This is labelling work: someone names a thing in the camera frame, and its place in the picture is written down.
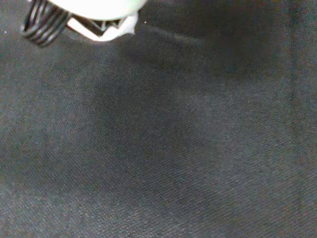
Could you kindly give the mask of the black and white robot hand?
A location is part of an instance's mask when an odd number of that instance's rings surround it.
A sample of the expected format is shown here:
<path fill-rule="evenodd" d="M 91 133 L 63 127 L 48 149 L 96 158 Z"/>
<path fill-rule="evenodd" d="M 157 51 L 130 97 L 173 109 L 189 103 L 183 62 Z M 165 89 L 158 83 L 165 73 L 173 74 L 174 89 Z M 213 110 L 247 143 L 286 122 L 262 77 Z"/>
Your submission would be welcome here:
<path fill-rule="evenodd" d="M 145 0 L 33 0 L 22 25 L 24 38 L 39 47 L 65 28 L 95 42 L 134 34 Z"/>

